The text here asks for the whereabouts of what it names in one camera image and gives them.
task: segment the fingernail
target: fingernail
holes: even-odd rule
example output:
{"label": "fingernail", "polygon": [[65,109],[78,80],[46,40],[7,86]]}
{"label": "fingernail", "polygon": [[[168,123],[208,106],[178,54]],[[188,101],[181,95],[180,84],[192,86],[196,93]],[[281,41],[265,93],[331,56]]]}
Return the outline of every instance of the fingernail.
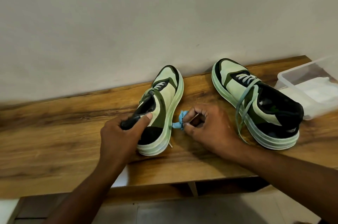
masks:
{"label": "fingernail", "polygon": [[151,120],[151,119],[152,119],[152,113],[147,113],[147,114],[146,114],[146,117],[148,117],[149,120]]}

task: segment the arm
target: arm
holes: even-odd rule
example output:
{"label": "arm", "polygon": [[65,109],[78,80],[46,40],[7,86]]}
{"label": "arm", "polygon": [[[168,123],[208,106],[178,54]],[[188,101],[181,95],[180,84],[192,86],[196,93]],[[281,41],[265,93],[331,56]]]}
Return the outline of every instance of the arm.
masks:
{"label": "arm", "polygon": [[152,114],[143,116],[130,130],[120,128],[115,118],[101,129],[100,160],[93,173],[85,179],[51,214],[44,224],[91,223],[110,187],[136,151],[143,130]]}
{"label": "arm", "polygon": [[196,105],[185,132],[221,158],[256,173],[330,223],[338,220],[338,171],[254,147],[239,140],[228,115],[217,106]]}

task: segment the plastic container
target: plastic container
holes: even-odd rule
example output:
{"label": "plastic container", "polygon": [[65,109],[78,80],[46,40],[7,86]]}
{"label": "plastic container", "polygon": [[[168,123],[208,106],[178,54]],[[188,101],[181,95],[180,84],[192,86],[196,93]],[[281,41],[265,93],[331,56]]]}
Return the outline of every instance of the plastic container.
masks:
{"label": "plastic container", "polygon": [[338,109],[338,56],[329,56],[280,72],[275,88],[304,108],[310,120]]}

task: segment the forearm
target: forearm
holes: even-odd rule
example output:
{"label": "forearm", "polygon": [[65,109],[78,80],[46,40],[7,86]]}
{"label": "forearm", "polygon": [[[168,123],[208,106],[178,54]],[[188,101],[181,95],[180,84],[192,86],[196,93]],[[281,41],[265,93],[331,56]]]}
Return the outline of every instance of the forearm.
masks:
{"label": "forearm", "polygon": [[326,221],[338,219],[338,171],[243,143],[223,157],[256,173]]}
{"label": "forearm", "polygon": [[110,187],[123,170],[116,165],[113,170],[97,166],[58,207],[45,224],[91,223]]}

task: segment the hand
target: hand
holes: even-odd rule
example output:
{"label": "hand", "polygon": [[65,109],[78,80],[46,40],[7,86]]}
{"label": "hand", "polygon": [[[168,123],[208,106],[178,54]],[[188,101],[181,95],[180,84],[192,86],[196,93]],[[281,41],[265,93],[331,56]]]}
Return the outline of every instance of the hand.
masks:
{"label": "hand", "polygon": [[125,165],[135,153],[137,142],[144,129],[152,119],[152,113],[144,115],[129,130],[122,130],[120,123],[128,119],[128,115],[107,121],[101,129],[100,160],[98,165],[105,168]]}
{"label": "hand", "polygon": [[243,144],[235,133],[227,113],[216,105],[193,106],[183,118],[183,122],[184,131],[188,135],[207,150],[223,158],[227,158],[237,150],[238,145]]}

